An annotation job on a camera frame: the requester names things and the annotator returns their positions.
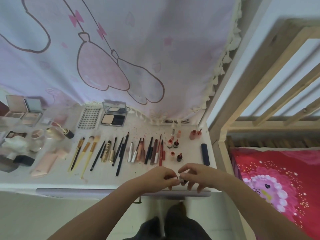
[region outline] hand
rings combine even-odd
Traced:
[[[230,174],[222,172],[218,169],[196,163],[187,163],[178,170],[178,173],[180,173],[180,177],[183,180],[189,181],[188,190],[191,190],[192,186],[195,183],[198,183],[198,193],[200,193],[206,187],[221,191],[223,183],[225,183],[228,177],[231,176]]]
[[[180,184],[176,173],[166,167],[155,167],[134,180],[141,187],[141,194],[155,193],[165,188],[172,190],[173,186]]]

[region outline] red bedsheet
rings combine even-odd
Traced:
[[[235,148],[236,175],[311,238],[320,239],[320,150]]]

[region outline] bed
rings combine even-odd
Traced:
[[[274,117],[319,78],[320,63],[260,116],[240,118],[308,39],[320,39],[318,20],[279,20],[242,74],[209,133],[218,169],[243,180],[310,237],[320,239],[317,229],[320,120],[309,117],[320,108],[320,98],[290,117]],[[225,199],[235,239],[256,239],[226,194]]]

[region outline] forearm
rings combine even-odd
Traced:
[[[105,240],[129,206],[141,195],[134,179],[61,227],[48,240]]]
[[[222,186],[255,234],[262,239],[310,239],[241,180],[228,176]]]

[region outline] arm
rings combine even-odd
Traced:
[[[181,173],[182,179],[189,181],[188,190],[198,183],[198,193],[205,187],[226,192],[253,231],[262,239],[311,239],[233,175],[194,163],[184,165],[178,173]]]
[[[176,173],[156,167],[125,182],[107,197],[56,231],[48,240],[106,240],[129,206],[144,193],[155,193],[179,185]]]

